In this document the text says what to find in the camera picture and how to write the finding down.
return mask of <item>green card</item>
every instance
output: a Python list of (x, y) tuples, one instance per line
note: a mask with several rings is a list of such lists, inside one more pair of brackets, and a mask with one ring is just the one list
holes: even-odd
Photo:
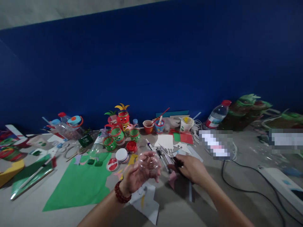
[[(106, 179), (111, 175), (106, 169), (110, 158), (111, 153), (102, 153), (99, 156), (99, 160), (104, 160), (101, 166), (74, 165), (76, 158), (73, 158), (43, 211), (99, 203), (110, 193), (105, 187)], [(89, 155), (82, 156), (80, 163), (88, 159)]]
[(180, 133), (174, 132), (174, 140), (177, 142), (181, 142)]

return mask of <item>red cap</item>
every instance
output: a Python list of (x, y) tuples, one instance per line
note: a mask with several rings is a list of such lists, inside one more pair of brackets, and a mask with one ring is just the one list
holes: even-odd
[(223, 106), (229, 106), (231, 104), (230, 100), (223, 100), (222, 105)]
[(66, 113), (64, 113), (64, 112), (58, 113), (58, 116), (59, 117), (64, 117), (64, 116), (66, 116)]

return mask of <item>black cable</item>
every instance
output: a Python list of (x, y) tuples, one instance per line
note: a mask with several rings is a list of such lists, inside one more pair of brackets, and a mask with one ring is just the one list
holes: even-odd
[(223, 176), (224, 165), (225, 165), (225, 160), (223, 161), (223, 165), (222, 165), (222, 169), (221, 169), (221, 177), (222, 177), (223, 181), (224, 181), (228, 186), (230, 186), (231, 188), (233, 188), (233, 189), (235, 189), (235, 190), (237, 190), (237, 191), (248, 192), (248, 193), (257, 193), (257, 194), (263, 196), (264, 198), (266, 198), (266, 199), (275, 207), (275, 209), (278, 211), (279, 216), (280, 216), (281, 219), (282, 219), (282, 225), (283, 225), (283, 227), (285, 227), (286, 224), (285, 224), (285, 219), (284, 219), (283, 215), (281, 214), (281, 212), (279, 211), (279, 209), (277, 208), (277, 206), (276, 206), (276, 205), (275, 205), (267, 196), (265, 196), (265, 195), (263, 195), (262, 193), (257, 192), (257, 191), (242, 190), (242, 189), (236, 188), (236, 187), (234, 187), (234, 186), (231, 186), (229, 183), (227, 183), (227, 181), (224, 179), (224, 176)]
[(283, 204), (282, 204), (282, 202), (281, 202), (281, 200), (280, 200), (280, 197), (279, 197), (279, 195), (278, 195), (278, 193), (277, 193), (277, 190), (275, 189), (275, 187), (266, 179), (266, 177), (264, 177), (263, 176), (263, 174), (261, 174), (258, 170), (256, 170), (255, 168), (252, 168), (252, 167), (249, 167), (249, 166), (244, 166), (244, 165), (240, 165), (239, 163), (237, 163), (237, 162), (235, 162), (235, 161), (233, 161), (235, 164), (237, 164), (237, 165), (239, 165), (239, 166), (242, 166), (242, 167), (246, 167), (246, 168), (249, 168), (249, 169), (253, 169), (254, 171), (256, 171), (257, 173), (259, 173), (262, 177), (263, 177), (263, 179), (271, 186), (271, 188), (274, 190), (274, 192), (275, 192), (275, 194), (276, 194), (276, 197), (277, 197), (277, 199), (278, 199), (278, 202), (279, 202), (279, 204), (281, 205), (281, 207), (282, 207), (282, 209), (285, 211), (285, 213), (287, 213), (292, 219), (294, 219), (296, 222), (298, 222), (300, 225), (302, 225), (303, 226), (303, 224), (301, 223), (301, 222), (299, 222), (294, 216), (292, 216), (286, 209), (285, 209), (285, 207), (283, 206)]

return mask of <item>blue cup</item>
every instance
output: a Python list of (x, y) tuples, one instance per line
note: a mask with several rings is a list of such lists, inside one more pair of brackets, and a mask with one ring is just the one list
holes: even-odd
[(165, 124), (164, 120), (162, 120), (162, 121), (161, 121), (161, 125), (159, 125), (159, 121), (160, 121), (160, 120), (157, 120), (157, 121), (155, 122), (155, 132), (156, 132), (157, 134), (163, 133), (164, 124)]

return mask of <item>hand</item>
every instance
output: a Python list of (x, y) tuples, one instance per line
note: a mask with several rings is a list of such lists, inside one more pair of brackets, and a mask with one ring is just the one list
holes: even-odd
[[(212, 178), (208, 174), (204, 164), (199, 159), (190, 155), (180, 154), (176, 155), (176, 158), (184, 164), (182, 168), (179, 168), (179, 171), (191, 182), (205, 188), (208, 183), (212, 181)], [(174, 165), (170, 164), (168, 165), (168, 168), (178, 172)]]
[[(144, 152), (140, 156), (140, 160), (149, 163), (155, 155), (154, 152)], [(125, 173), (123, 173), (123, 181), (120, 183), (120, 190), (122, 194), (128, 198), (131, 194), (136, 192), (148, 179), (154, 178), (157, 183), (160, 173), (161, 164), (156, 172), (150, 171), (148, 168), (140, 168), (138, 161), (131, 165)]]

